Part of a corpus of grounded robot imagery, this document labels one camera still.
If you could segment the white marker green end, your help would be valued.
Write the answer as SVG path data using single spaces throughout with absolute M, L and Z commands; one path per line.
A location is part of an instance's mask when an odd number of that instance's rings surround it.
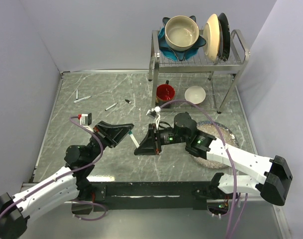
M 131 140 L 133 141 L 135 147 L 138 148 L 138 147 L 139 147 L 139 143 L 138 143 L 138 141 L 136 140 L 135 136 L 133 135 L 132 131 L 130 131 L 128 134 L 129 134 Z

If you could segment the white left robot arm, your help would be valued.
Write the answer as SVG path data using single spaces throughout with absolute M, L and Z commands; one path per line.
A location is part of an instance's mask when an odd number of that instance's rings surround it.
M 92 191 L 87 179 L 106 147 L 116 147 L 133 129 L 132 123 L 112 125 L 100 121 L 92 130 L 80 126 L 91 135 L 87 145 L 71 145 L 66 149 L 65 166 L 25 191 L 0 196 L 0 239 L 17 239 L 28 222 L 57 206 L 76 201 L 84 203 Z

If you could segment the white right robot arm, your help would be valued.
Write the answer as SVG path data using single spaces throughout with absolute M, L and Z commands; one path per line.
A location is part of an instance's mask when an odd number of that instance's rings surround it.
M 213 197 L 221 198 L 236 190 L 238 193 L 259 193 L 273 205 L 285 204 L 293 176 L 283 157 L 259 156 L 223 143 L 221 138 L 199 130 L 197 122 L 187 112 L 177 114 L 173 126 L 163 129 L 159 128 L 158 113 L 149 111 L 148 115 L 155 121 L 149 124 L 146 136 L 134 151 L 135 155 L 159 155 L 163 145 L 184 143 L 190 155 L 234 166 L 243 173 L 236 179 L 226 174 L 220 176 L 219 181 L 209 187 Z

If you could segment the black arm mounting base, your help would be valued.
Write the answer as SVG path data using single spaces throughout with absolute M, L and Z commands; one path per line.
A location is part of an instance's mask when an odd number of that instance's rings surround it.
M 80 193 L 81 201 L 102 204 L 108 210 L 192 208 L 206 210 L 208 200 L 232 199 L 209 181 L 93 182 Z

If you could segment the white marker black tip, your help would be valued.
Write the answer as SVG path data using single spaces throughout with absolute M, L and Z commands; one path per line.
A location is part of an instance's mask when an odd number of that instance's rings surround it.
M 115 107 L 117 104 L 118 104 L 118 103 L 114 103 L 113 105 L 107 107 L 107 108 L 105 109 L 105 111 L 109 111 L 110 109 L 112 109 L 113 107 Z

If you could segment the white marker long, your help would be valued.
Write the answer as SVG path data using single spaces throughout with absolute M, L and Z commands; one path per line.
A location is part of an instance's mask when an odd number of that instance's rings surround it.
M 80 102 L 85 101 L 85 100 L 88 100 L 88 99 L 90 99 L 90 98 L 91 98 L 91 96 L 87 96 L 87 97 L 83 97 L 83 98 L 74 100 L 74 104 L 80 103 Z

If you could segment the red black mug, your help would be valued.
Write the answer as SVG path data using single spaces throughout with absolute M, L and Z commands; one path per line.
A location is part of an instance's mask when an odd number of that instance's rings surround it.
M 156 106 L 161 106 L 168 101 L 174 99 L 176 91 L 173 86 L 170 85 L 170 81 L 167 80 L 164 84 L 161 84 L 156 89 Z

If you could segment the speckled grey plate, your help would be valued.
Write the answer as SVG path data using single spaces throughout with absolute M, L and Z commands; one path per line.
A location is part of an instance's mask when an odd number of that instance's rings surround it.
M 239 148 L 239 143 L 237 138 L 235 137 L 234 133 L 228 129 L 226 126 L 215 122 L 215 124 L 218 126 L 219 130 L 221 131 L 221 134 L 227 144 L 230 144 L 234 147 Z M 206 121 L 201 121 L 197 123 L 197 129 L 206 132 L 208 134 L 211 134 L 215 136 L 216 138 L 221 138 L 218 131 L 216 130 L 215 126 L 208 120 Z M 219 162 L 215 161 L 208 161 L 200 157 L 194 157 L 194 160 L 196 163 L 199 165 L 210 168 L 210 169 L 224 169 L 227 168 L 228 166 Z

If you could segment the small white bowl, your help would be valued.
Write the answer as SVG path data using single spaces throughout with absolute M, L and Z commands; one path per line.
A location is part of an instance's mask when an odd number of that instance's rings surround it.
M 206 98 L 206 91 L 201 86 L 192 86 L 186 89 L 185 99 L 195 105 L 202 103 Z

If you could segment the steel dish rack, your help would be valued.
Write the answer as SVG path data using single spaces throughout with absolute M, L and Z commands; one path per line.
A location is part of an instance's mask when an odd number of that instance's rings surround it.
M 175 62 L 165 58 L 159 47 L 159 32 L 158 30 L 153 30 L 151 37 L 151 56 L 148 73 L 148 81 L 153 83 L 151 107 L 154 108 L 158 105 L 156 90 L 160 85 L 160 76 L 163 79 L 167 75 L 171 79 L 178 78 L 179 76 L 189 79 L 190 74 L 192 74 L 195 77 L 194 80 L 198 81 L 201 85 L 205 84 L 206 81 L 211 81 L 207 96 L 211 99 L 212 103 L 210 105 L 200 103 L 199 106 L 204 110 L 214 110 L 218 114 L 221 114 L 230 102 L 231 93 L 234 90 L 237 91 L 236 85 L 249 61 L 250 50 L 242 32 L 239 29 L 232 30 L 230 34 L 231 46 L 229 59 L 225 62 L 218 60 L 215 63 L 209 63 L 208 58 L 202 50 L 199 50 L 196 55 L 187 61 Z M 217 90 L 214 88 L 213 82 L 215 73 L 233 76 L 232 83 L 220 106 L 217 105 Z

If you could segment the blue flower-shaped bowl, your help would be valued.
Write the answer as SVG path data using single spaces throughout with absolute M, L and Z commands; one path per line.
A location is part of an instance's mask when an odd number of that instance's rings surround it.
M 160 30 L 158 34 L 159 49 L 163 53 L 163 55 L 168 59 L 171 59 L 175 62 L 187 61 L 197 54 L 199 48 L 206 45 L 206 40 L 202 36 L 199 36 L 195 44 L 188 50 L 177 51 L 172 49 L 165 40 L 165 25 L 169 21 L 169 19 L 169 17 L 164 17 L 162 19 L 164 27 Z

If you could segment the beige ceramic bowl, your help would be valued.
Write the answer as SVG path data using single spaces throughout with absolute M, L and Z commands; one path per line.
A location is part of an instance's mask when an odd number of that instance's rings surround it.
M 190 49 L 198 40 L 200 30 L 196 21 L 188 16 L 177 15 L 162 19 L 166 43 L 176 51 Z

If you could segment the cream plate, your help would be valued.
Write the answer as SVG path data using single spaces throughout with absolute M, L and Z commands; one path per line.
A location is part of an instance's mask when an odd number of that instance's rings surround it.
M 206 44 L 203 47 L 204 54 L 211 62 L 215 62 L 220 43 L 219 21 L 215 13 L 209 17 L 204 26 L 203 38 L 206 40 Z

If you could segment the black plate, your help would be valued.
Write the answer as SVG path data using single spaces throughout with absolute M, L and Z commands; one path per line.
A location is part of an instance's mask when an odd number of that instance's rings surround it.
M 218 16 L 218 21 L 220 30 L 218 58 L 219 60 L 226 62 L 230 54 L 230 30 L 228 19 L 225 13 L 222 12 Z

